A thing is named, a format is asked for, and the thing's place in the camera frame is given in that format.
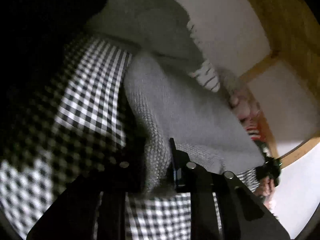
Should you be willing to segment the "operator hand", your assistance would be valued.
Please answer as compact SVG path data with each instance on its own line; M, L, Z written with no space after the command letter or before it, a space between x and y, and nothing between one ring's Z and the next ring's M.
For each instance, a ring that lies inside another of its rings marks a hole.
M275 192L274 180L269 176L260 180L260 184L254 194L258 197L272 198Z

